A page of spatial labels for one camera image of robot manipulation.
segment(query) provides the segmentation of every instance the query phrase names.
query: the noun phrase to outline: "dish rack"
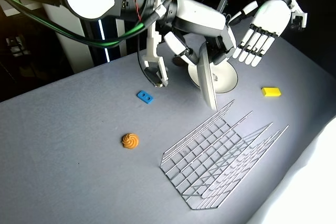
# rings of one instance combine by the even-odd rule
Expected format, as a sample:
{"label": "dish rack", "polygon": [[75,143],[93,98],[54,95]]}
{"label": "dish rack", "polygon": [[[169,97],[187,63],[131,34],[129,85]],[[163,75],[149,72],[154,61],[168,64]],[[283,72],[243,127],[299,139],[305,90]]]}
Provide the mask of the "dish rack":
{"label": "dish rack", "polygon": [[288,128],[262,138],[269,123],[240,137],[224,116],[234,101],[195,128],[162,156],[161,170],[191,209],[218,208]]}

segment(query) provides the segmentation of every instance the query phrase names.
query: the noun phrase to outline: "robotic hand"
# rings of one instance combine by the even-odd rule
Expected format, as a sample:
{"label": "robotic hand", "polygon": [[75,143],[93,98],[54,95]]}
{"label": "robotic hand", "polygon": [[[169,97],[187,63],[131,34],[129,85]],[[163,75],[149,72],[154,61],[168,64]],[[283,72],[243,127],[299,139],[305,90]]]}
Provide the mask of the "robotic hand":
{"label": "robotic hand", "polygon": [[[232,17],[229,24],[234,24],[258,7],[257,1],[248,4],[241,12]],[[279,37],[288,23],[298,23],[299,29],[307,24],[307,13],[304,13],[297,0],[268,0],[261,5],[250,28],[238,45],[233,58],[255,67]]]}

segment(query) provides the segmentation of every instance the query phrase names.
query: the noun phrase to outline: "gray table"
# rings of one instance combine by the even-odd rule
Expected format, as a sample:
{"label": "gray table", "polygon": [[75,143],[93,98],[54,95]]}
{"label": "gray table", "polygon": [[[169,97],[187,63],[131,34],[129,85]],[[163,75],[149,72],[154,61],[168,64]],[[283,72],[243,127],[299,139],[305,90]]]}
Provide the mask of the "gray table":
{"label": "gray table", "polygon": [[[241,39],[247,22],[234,29]],[[203,38],[186,36],[198,49]],[[237,87],[218,95],[241,135],[274,122],[288,131],[228,200],[215,210],[192,211],[159,168],[162,153],[213,112],[184,69],[158,48],[170,84],[152,87],[136,55],[113,61],[0,103],[0,223],[244,223],[290,165],[336,114],[336,81],[283,39],[257,68],[230,60]],[[280,98],[260,88],[277,86]],[[152,104],[136,94],[145,90]],[[140,145],[124,149],[134,132]]]}

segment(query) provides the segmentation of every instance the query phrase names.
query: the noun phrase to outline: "blue lego brick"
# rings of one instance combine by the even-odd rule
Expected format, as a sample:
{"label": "blue lego brick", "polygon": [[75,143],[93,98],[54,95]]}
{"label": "blue lego brick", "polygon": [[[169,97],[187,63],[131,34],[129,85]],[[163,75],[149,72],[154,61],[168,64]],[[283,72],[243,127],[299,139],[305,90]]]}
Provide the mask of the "blue lego brick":
{"label": "blue lego brick", "polygon": [[154,100],[154,98],[150,94],[146,93],[143,90],[141,90],[136,96],[147,104],[150,104]]}

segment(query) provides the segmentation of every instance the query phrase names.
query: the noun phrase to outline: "yellow block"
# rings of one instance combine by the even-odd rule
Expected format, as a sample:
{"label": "yellow block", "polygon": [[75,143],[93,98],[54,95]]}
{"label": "yellow block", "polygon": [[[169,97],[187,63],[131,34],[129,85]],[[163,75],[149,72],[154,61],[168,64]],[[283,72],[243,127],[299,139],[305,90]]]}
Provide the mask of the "yellow block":
{"label": "yellow block", "polygon": [[281,92],[279,88],[262,88],[262,94],[265,97],[279,97],[281,96]]}

